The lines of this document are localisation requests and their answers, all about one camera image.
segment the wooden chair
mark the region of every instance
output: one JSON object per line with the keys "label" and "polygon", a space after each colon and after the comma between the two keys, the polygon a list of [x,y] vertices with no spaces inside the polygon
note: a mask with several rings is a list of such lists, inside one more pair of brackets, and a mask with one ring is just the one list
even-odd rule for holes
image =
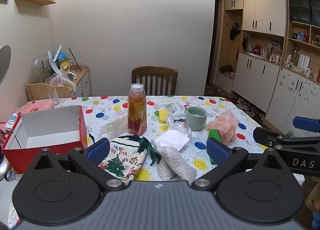
{"label": "wooden chair", "polygon": [[[140,75],[140,81],[137,82],[137,75]],[[153,94],[153,77],[156,77],[156,83],[155,83],[155,91]],[[174,93],[176,91],[176,84],[177,84],[177,77],[178,77],[178,71],[172,69],[172,68],[166,68],[166,67],[157,67],[157,66],[143,66],[138,67],[132,70],[132,83],[140,83],[144,84],[144,90],[146,91],[146,94],[149,96],[163,96],[163,84],[164,79],[166,80],[165,85],[165,96],[168,96],[168,87],[169,87],[169,80],[171,80],[172,76],[172,82],[171,82],[171,92],[169,96],[174,96]],[[160,84],[160,94],[158,95],[158,84],[159,80],[161,82]]]}

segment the green sponge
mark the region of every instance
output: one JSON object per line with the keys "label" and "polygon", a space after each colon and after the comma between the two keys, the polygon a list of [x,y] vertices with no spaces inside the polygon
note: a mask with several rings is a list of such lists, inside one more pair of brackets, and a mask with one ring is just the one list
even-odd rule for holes
{"label": "green sponge", "polygon": [[[217,130],[217,129],[210,129],[209,135],[208,135],[208,139],[209,139],[209,138],[215,138],[216,140],[218,140],[219,142],[222,143],[221,135],[220,135],[220,133],[219,133],[219,130]],[[210,158],[210,163],[211,163],[211,164],[216,164],[216,163],[214,162],[214,160],[211,159],[211,157],[209,157],[209,158]]]}

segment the blue gripper pad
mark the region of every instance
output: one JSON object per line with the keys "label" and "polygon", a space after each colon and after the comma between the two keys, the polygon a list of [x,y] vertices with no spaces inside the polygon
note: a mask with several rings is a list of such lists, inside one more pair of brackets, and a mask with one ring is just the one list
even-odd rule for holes
{"label": "blue gripper pad", "polygon": [[216,164],[220,165],[233,155],[233,150],[211,137],[207,139],[207,153]]}
{"label": "blue gripper pad", "polygon": [[94,164],[99,165],[108,156],[109,151],[109,140],[107,138],[102,138],[98,142],[86,148],[83,155]]}
{"label": "blue gripper pad", "polygon": [[316,119],[309,119],[305,117],[295,117],[292,121],[295,128],[306,130],[309,132],[320,132],[320,123]]}

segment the metal screw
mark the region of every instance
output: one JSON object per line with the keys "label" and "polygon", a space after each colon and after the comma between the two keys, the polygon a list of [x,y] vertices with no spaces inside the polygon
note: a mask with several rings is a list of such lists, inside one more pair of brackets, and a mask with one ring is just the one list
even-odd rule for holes
{"label": "metal screw", "polygon": [[207,187],[210,185],[210,181],[205,178],[199,178],[195,181],[195,185],[198,187]]}
{"label": "metal screw", "polygon": [[120,187],[122,185],[122,181],[118,179],[110,179],[107,181],[108,187]]}

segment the christmas tree print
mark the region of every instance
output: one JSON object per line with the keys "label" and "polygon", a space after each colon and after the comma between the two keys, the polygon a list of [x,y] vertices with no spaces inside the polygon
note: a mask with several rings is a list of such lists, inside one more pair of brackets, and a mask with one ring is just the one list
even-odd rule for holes
{"label": "christmas tree print", "polygon": [[124,177],[124,174],[122,173],[124,171],[123,163],[119,160],[118,156],[107,162],[106,169],[108,171],[116,174],[118,177]]}

